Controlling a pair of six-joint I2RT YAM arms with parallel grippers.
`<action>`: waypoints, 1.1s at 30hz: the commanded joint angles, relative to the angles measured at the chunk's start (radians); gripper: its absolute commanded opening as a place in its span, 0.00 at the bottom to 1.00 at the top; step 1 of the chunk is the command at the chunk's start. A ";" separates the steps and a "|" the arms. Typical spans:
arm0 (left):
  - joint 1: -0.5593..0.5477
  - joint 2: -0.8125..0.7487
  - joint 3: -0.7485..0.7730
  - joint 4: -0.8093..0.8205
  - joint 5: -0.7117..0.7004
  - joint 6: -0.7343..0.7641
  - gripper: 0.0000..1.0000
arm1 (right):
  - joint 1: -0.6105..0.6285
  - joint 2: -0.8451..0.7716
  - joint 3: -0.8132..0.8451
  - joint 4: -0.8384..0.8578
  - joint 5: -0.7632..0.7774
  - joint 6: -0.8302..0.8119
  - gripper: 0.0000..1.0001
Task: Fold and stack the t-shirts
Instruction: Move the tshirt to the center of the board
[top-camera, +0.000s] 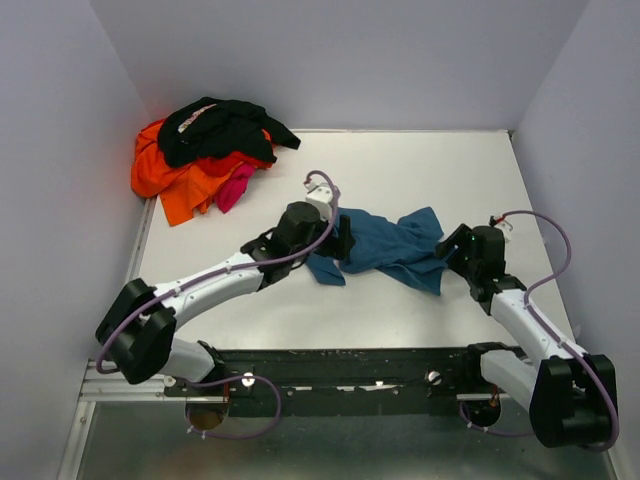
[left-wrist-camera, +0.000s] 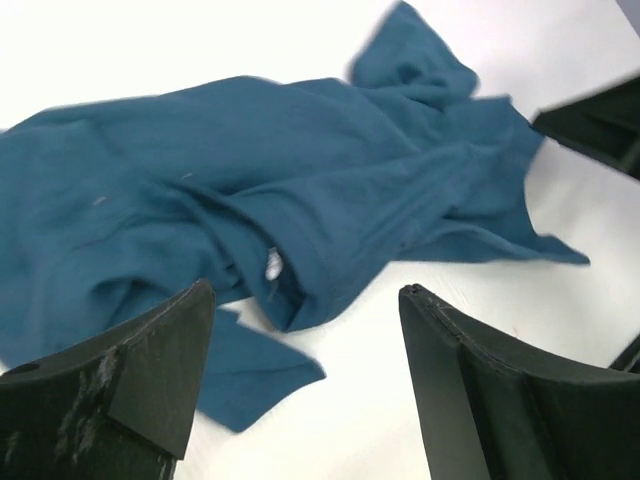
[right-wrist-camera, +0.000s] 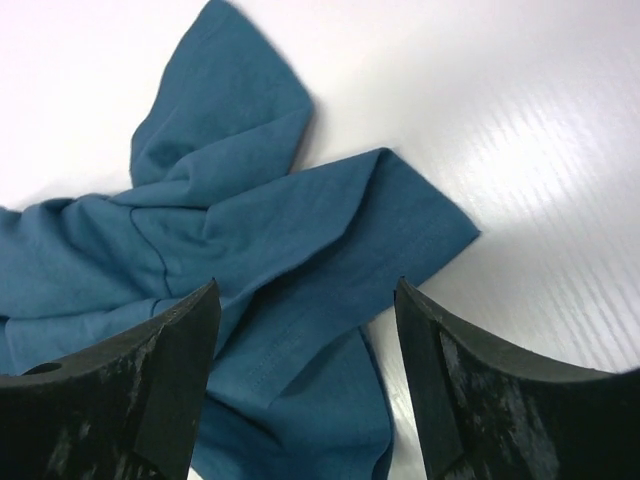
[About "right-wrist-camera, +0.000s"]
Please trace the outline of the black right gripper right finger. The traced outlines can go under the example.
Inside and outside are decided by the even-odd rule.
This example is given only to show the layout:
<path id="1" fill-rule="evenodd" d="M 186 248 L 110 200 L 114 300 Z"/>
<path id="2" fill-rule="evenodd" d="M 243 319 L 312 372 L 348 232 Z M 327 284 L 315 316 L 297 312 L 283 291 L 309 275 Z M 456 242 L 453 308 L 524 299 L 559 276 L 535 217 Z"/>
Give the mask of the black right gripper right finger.
<path id="1" fill-rule="evenodd" d="M 397 331 L 431 479 L 635 479 L 639 373 L 608 373 L 519 347 L 405 280 Z"/>

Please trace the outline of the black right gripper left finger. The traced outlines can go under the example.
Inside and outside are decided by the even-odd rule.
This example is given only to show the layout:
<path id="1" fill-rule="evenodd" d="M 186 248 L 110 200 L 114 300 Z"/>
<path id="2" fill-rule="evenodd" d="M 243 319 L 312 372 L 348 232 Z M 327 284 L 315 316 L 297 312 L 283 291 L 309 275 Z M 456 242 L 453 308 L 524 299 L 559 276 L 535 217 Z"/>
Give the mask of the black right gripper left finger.
<path id="1" fill-rule="evenodd" d="M 2 478 L 186 478 L 220 318 L 210 281 L 125 332 L 2 376 Z"/>

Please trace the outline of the teal blue t shirt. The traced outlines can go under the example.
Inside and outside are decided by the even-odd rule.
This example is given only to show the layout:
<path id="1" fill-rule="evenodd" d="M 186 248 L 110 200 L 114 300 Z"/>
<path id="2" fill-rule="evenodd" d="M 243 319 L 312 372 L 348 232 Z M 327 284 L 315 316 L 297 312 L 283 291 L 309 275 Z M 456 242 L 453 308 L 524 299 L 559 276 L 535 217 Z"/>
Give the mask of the teal blue t shirt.
<path id="1" fill-rule="evenodd" d="M 205 479 L 384 479 L 366 324 L 478 235 L 393 151 L 291 164 L 312 116 L 287 63 L 209 2 L 132 139 L 132 186 L 1 213 L 1 369 L 18 374 L 210 280 L 222 319 L 192 464 Z"/>

